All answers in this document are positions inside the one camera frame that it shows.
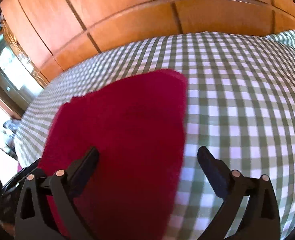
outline green and white checkered fabric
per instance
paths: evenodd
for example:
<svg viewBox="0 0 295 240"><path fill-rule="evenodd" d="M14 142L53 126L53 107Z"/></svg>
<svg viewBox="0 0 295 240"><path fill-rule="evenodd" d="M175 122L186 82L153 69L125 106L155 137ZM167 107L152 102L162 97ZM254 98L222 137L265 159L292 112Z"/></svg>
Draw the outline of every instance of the green and white checkered fabric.
<svg viewBox="0 0 295 240"><path fill-rule="evenodd" d="M21 165L41 157L58 108L73 96L161 68L189 81L184 164L164 240L197 239L222 204L196 158L203 145L231 170L270 176L284 239L295 226L295 31L158 37L88 59L53 80L25 112L15 138Z"/></svg>

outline red cloth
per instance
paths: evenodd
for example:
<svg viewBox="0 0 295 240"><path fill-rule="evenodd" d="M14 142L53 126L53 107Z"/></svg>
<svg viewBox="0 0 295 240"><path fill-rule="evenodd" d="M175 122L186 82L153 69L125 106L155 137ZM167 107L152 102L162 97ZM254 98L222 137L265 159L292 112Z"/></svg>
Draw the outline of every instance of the red cloth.
<svg viewBox="0 0 295 240"><path fill-rule="evenodd" d="M98 149L97 169L74 203L100 240L164 235L182 167L186 87L183 75L160 70L60 107L39 167L52 175ZM49 204L66 235L51 197Z"/></svg>

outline red garment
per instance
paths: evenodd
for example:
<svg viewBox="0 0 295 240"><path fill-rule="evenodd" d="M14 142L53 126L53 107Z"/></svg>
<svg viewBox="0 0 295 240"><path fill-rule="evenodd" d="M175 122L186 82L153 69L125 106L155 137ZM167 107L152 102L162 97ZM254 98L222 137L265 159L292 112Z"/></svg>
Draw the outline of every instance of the red garment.
<svg viewBox="0 0 295 240"><path fill-rule="evenodd" d="M60 107L39 167L49 176L98 149L97 168L74 203L100 240L164 235L182 167L186 88L183 75L159 70ZM49 204L66 235L52 197Z"/></svg>

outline bed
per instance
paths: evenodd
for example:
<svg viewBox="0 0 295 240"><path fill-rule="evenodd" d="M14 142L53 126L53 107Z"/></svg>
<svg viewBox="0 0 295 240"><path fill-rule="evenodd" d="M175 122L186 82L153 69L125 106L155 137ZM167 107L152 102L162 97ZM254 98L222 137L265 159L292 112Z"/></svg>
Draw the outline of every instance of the bed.
<svg viewBox="0 0 295 240"><path fill-rule="evenodd" d="M73 96L162 68L189 82L184 163L164 239L197 239L222 204L196 160L202 145L231 170L270 176L284 239L295 226L295 30L161 36L85 60L52 80L25 112L15 137L21 166L42 156L58 108ZM228 235L245 207L246 199Z"/></svg>

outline metal pin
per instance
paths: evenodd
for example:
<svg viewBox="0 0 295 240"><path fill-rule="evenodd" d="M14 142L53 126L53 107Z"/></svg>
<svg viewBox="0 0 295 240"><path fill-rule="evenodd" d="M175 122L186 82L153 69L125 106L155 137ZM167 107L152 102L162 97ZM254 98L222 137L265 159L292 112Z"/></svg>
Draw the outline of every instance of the metal pin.
<svg viewBox="0 0 295 240"><path fill-rule="evenodd" d="M232 171L232 175L233 175L234 177L240 177L240 176L241 176L241 173L240 173L238 170L233 170L233 171Z"/></svg>
<svg viewBox="0 0 295 240"><path fill-rule="evenodd" d="M30 174L30 175L27 176L27 180L32 180L32 179L34 179L34 175L33 174Z"/></svg>
<svg viewBox="0 0 295 240"><path fill-rule="evenodd" d="M64 175L64 173L65 173L65 171L63 171L63 170L58 170L58 171L56 172L56 176L61 177L61 176Z"/></svg>
<svg viewBox="0 0 295 240"><path fill-rule="evenodd" d="M265 181L269 181L269 180L270 180L269 176L266 175L266 174L264 174L264 175L262 176L262 179L265 180Z"/></svg>

